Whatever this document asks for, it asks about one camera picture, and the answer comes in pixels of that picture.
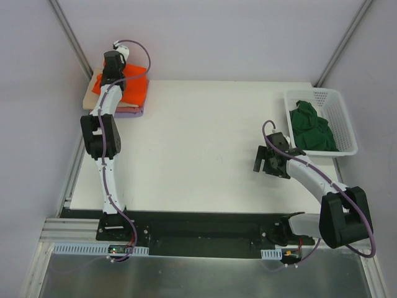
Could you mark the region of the orange t-shirt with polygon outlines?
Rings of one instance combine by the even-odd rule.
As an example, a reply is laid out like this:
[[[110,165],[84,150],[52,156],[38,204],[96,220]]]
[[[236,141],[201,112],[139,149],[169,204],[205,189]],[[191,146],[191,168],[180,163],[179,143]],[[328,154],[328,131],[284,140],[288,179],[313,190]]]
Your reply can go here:
[[[128,64],[124,69],[126,77],[137,76],[146,71],[146,68]],[[99,99],[100,95],[100,81],[102,79],[102,69],[95,68],[94,74],[87,87],[87,95],[93,100],[94,105]],[[123,97],[119,102],[119,107],[143,107],[146,100],[146,93],[148,88],[148,80],[146,76],[138,79],[131,79],[127,81],[126,90],[123,92]]]

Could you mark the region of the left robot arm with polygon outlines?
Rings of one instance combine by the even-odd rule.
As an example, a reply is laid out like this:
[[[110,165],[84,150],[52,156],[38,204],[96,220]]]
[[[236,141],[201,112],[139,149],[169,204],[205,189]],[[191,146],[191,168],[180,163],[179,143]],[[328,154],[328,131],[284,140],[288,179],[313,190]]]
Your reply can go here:
[[[126,88],[126,65],[125,55],[120,50],[104,53],[98,102],[89,115],[80,119],[85,149],[95,161],[100,176],[104,205],[99,230],[109,232],[119,242],[135,232],[133,222],[126,215],[127,207],[117,172],[122,144],[114,119]]]

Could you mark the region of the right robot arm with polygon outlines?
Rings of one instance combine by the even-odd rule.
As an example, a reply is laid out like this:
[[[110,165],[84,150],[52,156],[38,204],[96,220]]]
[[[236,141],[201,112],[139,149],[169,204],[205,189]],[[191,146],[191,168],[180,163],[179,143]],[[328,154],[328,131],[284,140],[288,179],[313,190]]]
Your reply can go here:
[[[295,179],[320,203],[319,214],[295,212],[281,217],[268,233],[280,246],[293,245],[301,236],[323,240],[330,248],[369,240],[375,251],[373,226],[365,191],[333,181],[299,148],[290,148],[281,132],[265,135],[259,146],[254,171],[283,179]]]

